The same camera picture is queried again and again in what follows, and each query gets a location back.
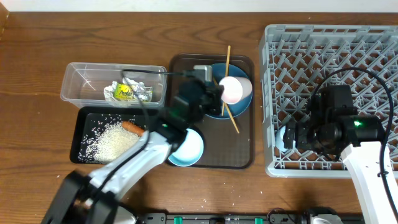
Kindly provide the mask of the light blue cup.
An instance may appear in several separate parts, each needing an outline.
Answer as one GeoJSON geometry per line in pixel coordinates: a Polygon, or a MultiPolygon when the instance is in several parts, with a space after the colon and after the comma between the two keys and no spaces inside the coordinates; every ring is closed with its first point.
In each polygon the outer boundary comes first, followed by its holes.
{"type": "Polygon", "coordinates": [[[283,137],[285,134],[285,126],[281,127],[275,135],[275,146],[280,152],[287,152],[288,149],[284,147],[283,137]]]}

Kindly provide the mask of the pink cup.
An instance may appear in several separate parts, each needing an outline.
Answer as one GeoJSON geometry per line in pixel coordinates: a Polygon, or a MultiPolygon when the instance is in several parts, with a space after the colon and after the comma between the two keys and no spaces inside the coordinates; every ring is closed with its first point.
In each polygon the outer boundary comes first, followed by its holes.
{"type": "Polygon", "coordinates": [[[252,93],[252,83],[248,78],[227,76],[218,84],[224,88],[221,100],[230,105],[239,103],[252,93]]]}

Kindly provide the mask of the light blue bowl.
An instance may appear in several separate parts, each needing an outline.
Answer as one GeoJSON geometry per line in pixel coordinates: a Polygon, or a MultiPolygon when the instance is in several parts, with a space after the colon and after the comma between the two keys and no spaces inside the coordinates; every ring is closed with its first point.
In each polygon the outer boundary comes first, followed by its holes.
{"type": "Polygon", "coordinates": [[[193,129],[187,129],[187,135],[182,145],[168,157],[175,166],[188,167],[198,162],[204,151],[204,141],[193,129]]]}

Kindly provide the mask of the orange carrot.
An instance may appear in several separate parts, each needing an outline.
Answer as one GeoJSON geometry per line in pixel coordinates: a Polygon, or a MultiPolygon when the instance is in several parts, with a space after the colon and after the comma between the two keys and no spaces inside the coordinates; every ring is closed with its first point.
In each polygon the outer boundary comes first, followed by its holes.
{"type": "Polygon", "coordinates": [[[142,135],[144,134],[144,132],[145,132],[141,127],[135,125],[134,123],[132,123],[132,122],[130,122],[130,121],[123,121],[123,122],[121,123],[121,126],[122,126],[126,131],[129,131],[129,132],[131,132],[131,133],[134,133],[134,134],[136,134],[136,135],[138,135],[138,136],[142,136],[142,135]]]}

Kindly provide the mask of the yellow green snack wrapper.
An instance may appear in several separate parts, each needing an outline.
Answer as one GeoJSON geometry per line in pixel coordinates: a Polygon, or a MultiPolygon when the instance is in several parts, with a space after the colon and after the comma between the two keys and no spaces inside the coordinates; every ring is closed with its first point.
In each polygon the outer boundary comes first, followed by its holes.
{"type": "Polygon", "coordinates": [[[128,90],[125,84],[118,83],[114,96],[118,100],[124,100],[124,101],[134,101],[134,100],[151,101],[152,94],[153,94],[152,87],[146,86],[146,90],[144,92],[134,93],[128,90]]]}

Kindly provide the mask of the white napkin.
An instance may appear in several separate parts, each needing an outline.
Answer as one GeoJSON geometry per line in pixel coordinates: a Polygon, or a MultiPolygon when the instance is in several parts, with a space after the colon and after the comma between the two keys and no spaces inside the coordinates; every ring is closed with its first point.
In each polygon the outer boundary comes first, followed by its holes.
{"type": "Polygon", "coordinates": [[[123,83],[127,86],[127,89],[134,93],[141,93],[146,90],[143,82],[136,82],[130,78],[123,78],[123,83]]]}
{"type": "Polygon", "coordinates": [[[110,86],[104,88],[103,93],[104,93],[104,99],[106,101],[118,101],[118,99],[114,96],[117,86],[118,82],[113,81],[110,86]]]}

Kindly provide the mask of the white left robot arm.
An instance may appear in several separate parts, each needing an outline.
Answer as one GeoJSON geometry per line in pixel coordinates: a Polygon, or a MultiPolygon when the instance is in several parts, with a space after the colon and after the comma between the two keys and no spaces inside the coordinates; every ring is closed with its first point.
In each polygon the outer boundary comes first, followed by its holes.
{"type": "Polygon", "coordinates": [[[142,110],[147,128],[143,137],[117,159],[88,175],[74,170],[63,180],[42,223],[136,222],[128,212],[121,214],[120,200],[155,166],[163,163],[186,140],[187,129],[206,114],[221,112],[222,86],[213,84],[212,67],[196,65],[180,76],[187,78],[172,104],[150,121],[142,110]]]}

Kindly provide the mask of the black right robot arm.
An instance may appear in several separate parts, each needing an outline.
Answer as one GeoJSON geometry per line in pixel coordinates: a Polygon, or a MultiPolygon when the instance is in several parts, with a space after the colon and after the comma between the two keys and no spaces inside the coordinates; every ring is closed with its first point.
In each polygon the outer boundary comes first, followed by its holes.
{"type": "Polygon", "coordinates": [[[277,133],[280,151],[300,149],[341,159],[366,223],[397,223],[397,183],[374,115],[360,116],[348,85],[322,88],[310,101],[310,119],[289,121],[277,133]]]}

